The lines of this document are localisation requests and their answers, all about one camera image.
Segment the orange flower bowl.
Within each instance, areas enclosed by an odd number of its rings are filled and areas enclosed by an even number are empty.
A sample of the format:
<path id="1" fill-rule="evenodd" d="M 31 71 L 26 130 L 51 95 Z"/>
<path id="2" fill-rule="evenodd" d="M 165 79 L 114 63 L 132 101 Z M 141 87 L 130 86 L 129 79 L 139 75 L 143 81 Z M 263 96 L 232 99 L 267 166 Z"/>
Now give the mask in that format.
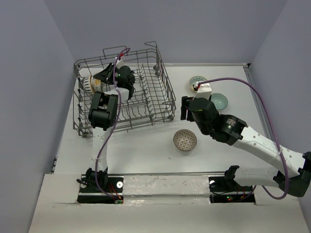
<path id="1" fill-rule="evenodd" d="M 94 78 L 94 76 L 90 76 L 90 86 L 92 93 L 106 91 L 106 83 Z"/>

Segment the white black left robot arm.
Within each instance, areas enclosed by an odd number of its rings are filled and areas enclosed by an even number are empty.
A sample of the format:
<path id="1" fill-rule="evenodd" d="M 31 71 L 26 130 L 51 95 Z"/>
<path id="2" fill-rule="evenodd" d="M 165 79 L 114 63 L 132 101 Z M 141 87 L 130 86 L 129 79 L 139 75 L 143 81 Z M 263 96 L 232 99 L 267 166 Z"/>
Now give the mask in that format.
<path id="1" fill-rule="evenodd" d="M 123 61 L 110 63 L 101 72 L 84 78 L 84 91 L 92 95 L 88 120 L 92 127 L 92 157 L 84 183 L 102 192 L 107 188 L 107 144 L 121 109 L 134 93 L 134 71 Z"/>

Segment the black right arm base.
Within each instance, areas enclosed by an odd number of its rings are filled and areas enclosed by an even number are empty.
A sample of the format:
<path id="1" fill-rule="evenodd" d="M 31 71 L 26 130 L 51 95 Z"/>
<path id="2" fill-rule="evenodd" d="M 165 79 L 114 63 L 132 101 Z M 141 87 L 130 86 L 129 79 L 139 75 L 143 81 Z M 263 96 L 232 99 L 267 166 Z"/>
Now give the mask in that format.
<path id="1" fill-rule="evenodd" d="M 256 203 L 252 186 L 227 183 L 224 176 L 211 176 L 208 182 L 211 203 Z"/>

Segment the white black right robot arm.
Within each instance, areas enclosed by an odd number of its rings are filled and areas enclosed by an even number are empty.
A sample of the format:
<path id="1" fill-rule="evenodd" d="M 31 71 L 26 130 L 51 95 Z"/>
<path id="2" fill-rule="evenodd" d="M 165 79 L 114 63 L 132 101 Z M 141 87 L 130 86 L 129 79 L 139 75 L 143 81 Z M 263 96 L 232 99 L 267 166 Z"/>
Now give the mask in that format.
<path id="1" fill-rule="evenodd" d="M 303 197 L 311 182 L 311 153 L 299 153 L 255 131 L 233 115 L 219 114 L 214 103 L 205 98 L 184 96 L 181 120 L 195 122 L 203 135 L 246 151 L 264 162 L 268 168 L 243 168 L 232 165 L 211 186 L 215 191 L 235 191 L 246 186 L 270 186 L 294 197 Z"/>

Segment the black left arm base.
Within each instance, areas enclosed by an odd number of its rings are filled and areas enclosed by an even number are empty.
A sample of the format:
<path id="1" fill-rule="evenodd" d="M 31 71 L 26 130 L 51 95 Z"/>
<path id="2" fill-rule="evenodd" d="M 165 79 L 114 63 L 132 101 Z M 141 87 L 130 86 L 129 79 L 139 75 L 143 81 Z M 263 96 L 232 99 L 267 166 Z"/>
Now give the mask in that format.
<path id="1" fill-rule="evenodd" d="M 97 173 L 90 176 L 83 175 L 76 180 L 80 185 L 77 201 L 81 204 L 122 204 L 123 177 L 108 176 Z"/>

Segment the plain teal bowl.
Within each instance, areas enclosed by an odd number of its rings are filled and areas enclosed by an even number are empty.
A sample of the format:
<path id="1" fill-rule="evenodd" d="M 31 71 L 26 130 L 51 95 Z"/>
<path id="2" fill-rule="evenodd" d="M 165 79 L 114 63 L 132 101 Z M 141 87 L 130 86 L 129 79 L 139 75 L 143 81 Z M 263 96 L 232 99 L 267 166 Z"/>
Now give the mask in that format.
<path id="1" fill-rule="evenodd" d="M 213 102 L 217 110 L 223 110 L 228 106 L 228 99 L 221 93 L 211 94 L 210 100 Z"/>

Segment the brown patterned bowl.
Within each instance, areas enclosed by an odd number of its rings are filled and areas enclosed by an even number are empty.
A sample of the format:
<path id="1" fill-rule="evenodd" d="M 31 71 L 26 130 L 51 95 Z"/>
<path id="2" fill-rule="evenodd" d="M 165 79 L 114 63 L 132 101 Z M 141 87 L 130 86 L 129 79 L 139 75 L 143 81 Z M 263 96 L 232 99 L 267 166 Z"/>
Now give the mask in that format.
<path id="1" fill-rule="evenodd" d="M 197 137 L 192 131 L 181 129 L 174 134 L 173 143 L 179 150 L 190 151 L 196 147 Z"/>

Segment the teal yellow sun bowl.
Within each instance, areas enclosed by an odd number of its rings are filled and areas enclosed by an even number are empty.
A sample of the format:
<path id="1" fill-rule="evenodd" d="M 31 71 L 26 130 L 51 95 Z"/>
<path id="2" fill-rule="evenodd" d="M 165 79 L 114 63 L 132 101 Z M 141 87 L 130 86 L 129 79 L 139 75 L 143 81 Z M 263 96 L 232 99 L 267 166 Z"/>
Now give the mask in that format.
<path id="1" fill-rule="evenodd" d="M 203 76 L 193 76 L 189 79 L 189 86 L 193 92 L 197 92 L 197 84 L 204 81 L 207 79 Z"/>

